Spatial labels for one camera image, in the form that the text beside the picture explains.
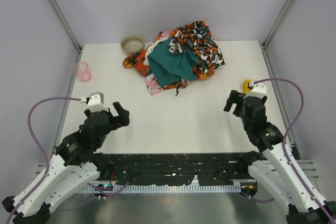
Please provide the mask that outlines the dark teal cloth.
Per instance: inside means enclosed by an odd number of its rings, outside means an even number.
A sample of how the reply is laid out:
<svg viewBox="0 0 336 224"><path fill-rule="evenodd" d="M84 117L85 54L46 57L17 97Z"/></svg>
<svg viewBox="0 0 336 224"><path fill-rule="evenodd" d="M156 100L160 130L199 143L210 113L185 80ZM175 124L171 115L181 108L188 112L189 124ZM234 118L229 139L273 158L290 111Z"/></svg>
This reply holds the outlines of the dark teal cloth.
<svg viewBox="0 0 336 224"><path fill-rule="evenodd" d="M169 52L169 40L158 42L147 59L152 73L160 86L167 86L182 79L194 81L197 75L193 68L198 64L198 56L189 49L183 53Z"/></svg>

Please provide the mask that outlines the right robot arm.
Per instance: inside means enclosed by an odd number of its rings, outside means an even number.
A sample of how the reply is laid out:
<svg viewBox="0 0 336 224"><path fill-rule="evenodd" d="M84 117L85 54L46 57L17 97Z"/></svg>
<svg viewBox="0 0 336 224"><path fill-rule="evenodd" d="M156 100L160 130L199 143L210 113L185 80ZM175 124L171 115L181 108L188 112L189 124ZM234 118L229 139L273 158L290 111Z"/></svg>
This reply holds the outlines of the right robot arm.
<svg viewBox="0 0 336 224"><path fill-rule="evenodd" d="M287 223L335 223L335 201L328 201L295 160L279 129L268 122L267 97L232 90L224 111L242 120L250 142L258 148L238 158L239 169L262 185L283 208Z"/></svg>

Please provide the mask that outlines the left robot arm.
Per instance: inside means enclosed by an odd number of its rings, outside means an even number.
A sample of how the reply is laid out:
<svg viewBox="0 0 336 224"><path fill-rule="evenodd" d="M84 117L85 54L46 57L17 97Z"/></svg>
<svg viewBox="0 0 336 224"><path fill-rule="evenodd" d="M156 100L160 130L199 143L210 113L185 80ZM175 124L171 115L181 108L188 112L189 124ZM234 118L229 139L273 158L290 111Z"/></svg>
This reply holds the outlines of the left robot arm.
<svg viewBox="0 0 336 224"><path fill-rule="evenodd" d="M119 102L113 106L116 116L103 104L97 110L87 108L84 123L56 147L45 169L20 194L2 201L9 212L7 223L46 223L82 186L98 178L112 177L112 161L108 155L96 151L111 131L130 123L130 112Z"/></svg>

